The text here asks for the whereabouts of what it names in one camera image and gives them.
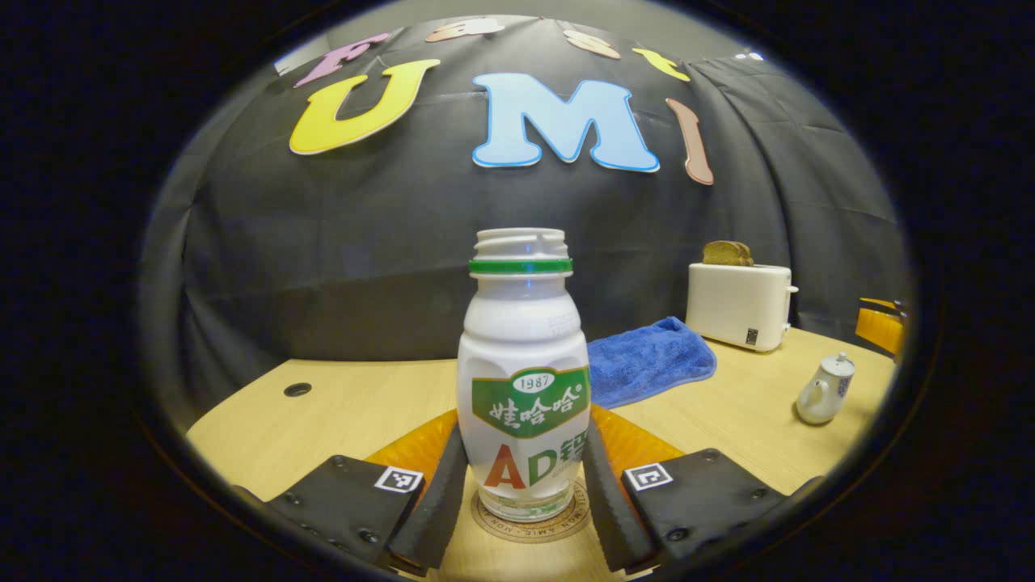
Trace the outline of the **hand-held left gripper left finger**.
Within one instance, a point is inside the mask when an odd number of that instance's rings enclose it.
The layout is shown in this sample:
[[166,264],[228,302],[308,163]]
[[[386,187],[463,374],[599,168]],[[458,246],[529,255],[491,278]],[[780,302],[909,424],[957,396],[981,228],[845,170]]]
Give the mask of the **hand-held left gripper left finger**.
[[463,502],[468,458],[450,410],[366,459],[326,457],[252,508],[336,566],[422,577],[440,568]]

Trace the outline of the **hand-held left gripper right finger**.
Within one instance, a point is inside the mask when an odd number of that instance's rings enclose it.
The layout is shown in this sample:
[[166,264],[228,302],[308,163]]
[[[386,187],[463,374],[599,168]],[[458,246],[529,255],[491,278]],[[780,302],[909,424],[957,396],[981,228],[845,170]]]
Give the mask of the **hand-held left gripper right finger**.
[[602,407],[583,450],[585,486],[607,568],[698,568],[798,508],[823,482],[786,495],[727,454],[684,453]]

